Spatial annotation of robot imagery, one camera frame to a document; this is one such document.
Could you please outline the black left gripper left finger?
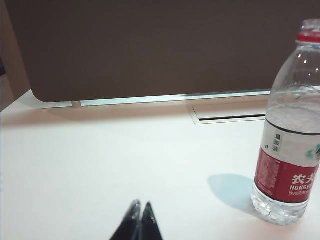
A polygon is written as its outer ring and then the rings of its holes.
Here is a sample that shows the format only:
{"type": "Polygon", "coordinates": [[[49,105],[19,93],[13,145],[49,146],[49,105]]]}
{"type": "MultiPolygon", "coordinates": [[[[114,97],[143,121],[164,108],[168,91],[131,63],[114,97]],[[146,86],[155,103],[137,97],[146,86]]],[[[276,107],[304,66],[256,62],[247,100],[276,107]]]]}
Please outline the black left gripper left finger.
{"type": "Polygon", "coordinates": [[[126,211],[122,222],[114,232],[111,240],[140,240],[141,239],[141,202],[135,199],[126,211]]]}

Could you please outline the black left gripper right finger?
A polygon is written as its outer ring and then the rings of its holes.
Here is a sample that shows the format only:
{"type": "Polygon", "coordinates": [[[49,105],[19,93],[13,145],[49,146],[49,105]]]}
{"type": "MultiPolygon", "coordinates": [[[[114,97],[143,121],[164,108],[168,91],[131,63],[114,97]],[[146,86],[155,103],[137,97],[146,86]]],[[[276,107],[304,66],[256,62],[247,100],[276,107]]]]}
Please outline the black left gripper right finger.
{"type": "Polygon", "coordinates": [[[163,240],[152,204],[150,202],[147,202],[144,208],[140,227],[141,240],[163,240]]]}

